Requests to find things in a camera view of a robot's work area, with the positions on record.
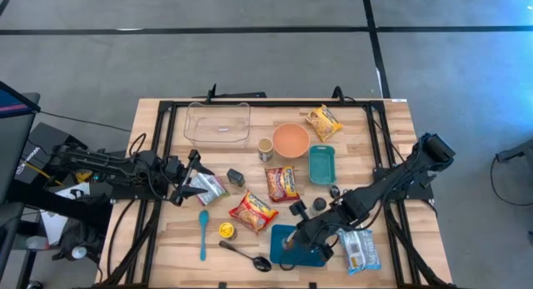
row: wooden tabletop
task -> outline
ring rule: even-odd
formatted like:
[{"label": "wooden tabletop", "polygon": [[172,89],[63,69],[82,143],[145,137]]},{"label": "wooden tabletop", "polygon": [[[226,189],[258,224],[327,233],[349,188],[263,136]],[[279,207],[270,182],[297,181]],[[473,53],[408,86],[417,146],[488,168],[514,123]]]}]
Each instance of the wooden tabletop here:
[{"label": "wooden tabletop", "polygon": [[[141,133],[147,134],[143,149],[149,149],[157,116],[158,99],[141,99],[133,124],[130,144]],[[411,120],[409,107],[405,101],[385,100],[386,115],[392,141],[404,157],[411,152],[416,142],[416,135]],[[234,252],[221,249],[218,242],[221,237],[218,227],[222,222],[232,222],[237,227],[238,237],[234,243],[245,253],[269,258],[271,227],[275,224],[294,225],[300,221],[294,217],[288,207],[291,202],[271,202],[268,198],[265,167],[281,167],[293,165],[296,172],[296,189],[301,199],[307,204],[316,197],[324,197],[330,201],[326,187],[310,182],[306,156],[296,160],[288,160],[275,155],[268,163],[263,163],[257,155],[257,142],[262,137],[271,137],[274,128],[284,122],[301,124],[311,136],[311,144],[321,143],[312,127],[306,123],[305,116],[312,108],[306,107],[253,107],[251,110],[250,140],[246,146],[240,147],[194,147],[183,136],[186,108],[179,108],[174,128],[172,155],[178,155],[187,162],[187,155],[192,148],[198,149],[202,156],[202,164],[214,171],[223,185],[231,193],[229,197],[216,200],[207,207],[202,207],[195,198],[189,198],[181,207],[169,202],[162,206],[161,219],[157,229],[157,242],[152,264],[150,287],[217,287],[219,282],[226,282],[228,287],[308,287],[309,282],[316,282],[319,287],[396,287],[391,253],[383,217],[379,217],[372,226],[374,242],[381,260],[379,271],[366,270],[354,276],[347,274],[345,254],[341,244],[334,247],[334,257],[324,267],[296,267],[292,272],[282,271],[274,265],[271,272],[259,272],[251,262]],[[331,107],[333,115],[344,124],[344,128],[330,137],[326,144],[336,150],[337,186],[340,189],[357,188],[371,183],[371,170],[374,168],[373,153],[368,132],[366,113],[357,107]],[[168,117],[163,122],[164,129]],[[165,131],[159,143],[161,156]],[[233,168],[241,172],[245,179],[245,188],[229,183],[226,172]],[[264,202],[277,209],[280,214],[266,228],[256,235],[230,218],[228,211],[236,207],[246,190],[250,190]],[[100,267],[106,276],[107,249],[112,229],[118,216],[126,206],[121,201],[113,207],[109,223],[107,240],[102,254]],[[137,220],[139,202],[135,202],[120,224],[112,248],[112,269],[122,260],[132,244],[132,236]],[[411,226],[413,242],[422,257],[441,279],[451,282],[446,255],[442,246],[441,235],[435,213],[424,203],[407,201],[406,208]],[[200,226],[198,213],[202,209],[209,211],[206,244],[207,259],[200,261]],[[400,246],[403,271],[406,282],[410,281],[409,269],[405,252]],[[144,249],[137,260],[136,282],[140,281],[144,264]]]}]

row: teal plastic container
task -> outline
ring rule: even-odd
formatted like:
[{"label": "teal plastic container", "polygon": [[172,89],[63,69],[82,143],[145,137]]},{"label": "teal plastic container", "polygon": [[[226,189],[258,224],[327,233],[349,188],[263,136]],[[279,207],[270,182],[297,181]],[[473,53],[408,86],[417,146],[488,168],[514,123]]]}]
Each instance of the teal plastic container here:
[{"label": "teal plastic container", "polygon": [[315,145],[309,149],[309,178],[319,185],[335,183],[335,148]]}]

